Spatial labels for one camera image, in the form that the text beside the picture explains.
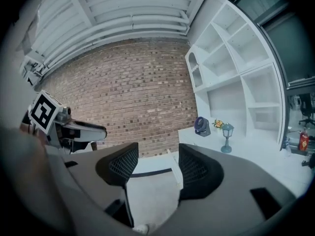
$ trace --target white countertop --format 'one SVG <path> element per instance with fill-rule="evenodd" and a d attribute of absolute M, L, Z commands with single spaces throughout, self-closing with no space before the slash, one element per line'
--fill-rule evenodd
<path fill-rule="evenodd" d="M 211 135 L 202 137 L 195 134 L 193 127 L 179 130 L 178 133 L 180 142 L 186 144 L 216 151 L 221 151 L 221 147 L 225 144 L 222 133 L 212 132 Z M 232 147 L 230 155 L 257 164 L 286 186 L 296 197 L 305 193 L 312 180 L 311 169 L 301 166 L 305 157 L 298 154 L 286 156 L 286 150 L 277 150 L 276 142 L 264 143 L 259 136 L 253 138 L 232 136 L 229 138 L 229 145 Z"/>

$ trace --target lantern base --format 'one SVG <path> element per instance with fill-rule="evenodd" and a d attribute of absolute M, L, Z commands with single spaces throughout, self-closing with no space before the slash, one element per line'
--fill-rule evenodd
<path fill-rule="evenodd" d="M 221 147 L 221 152 L 223 153 L 231 153 L 232 152 L 232 147 L 229 145 L 224 145 Z"/>

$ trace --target blue lantern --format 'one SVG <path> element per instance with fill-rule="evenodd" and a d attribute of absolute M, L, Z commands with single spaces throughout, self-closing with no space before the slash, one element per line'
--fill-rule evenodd
<path fill-rule="evenodd" d="M 231 153 L 232 148 L 228 144 L 228 139 L 229 139 L 229 137 L 232 136 L 234 127 L 231 124 L 226 123 L 223 125 L 222 130 L 223 130 L 223 136 L 226 138 L 226 140 L 225 140 L 225 145 L 222 146 L 222 148 L 221 148 L 221 151 L 223 153 Z"/>

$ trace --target dark blue round object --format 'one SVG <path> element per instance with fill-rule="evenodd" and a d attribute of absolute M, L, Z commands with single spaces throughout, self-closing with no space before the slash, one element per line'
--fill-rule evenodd
<path fill-rule="evenodd" d="M 193 127 L 195 128 L 195 130 L 197 132 L 203 132 L 206 130 L 207 128 L 207 119 L 205 119 L 204 117 L 198 117 L 196 120 L 195 120 L 195 123 L 193 125 Z"/>

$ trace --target white wall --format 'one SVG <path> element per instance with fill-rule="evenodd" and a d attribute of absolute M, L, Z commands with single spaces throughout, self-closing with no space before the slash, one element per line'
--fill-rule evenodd
<path fill-rule="evenodd" d="M 187 34 L 190 44 L 194 44 L 210 20 L 221 6 L 219 0 L 204 0 Z"/>

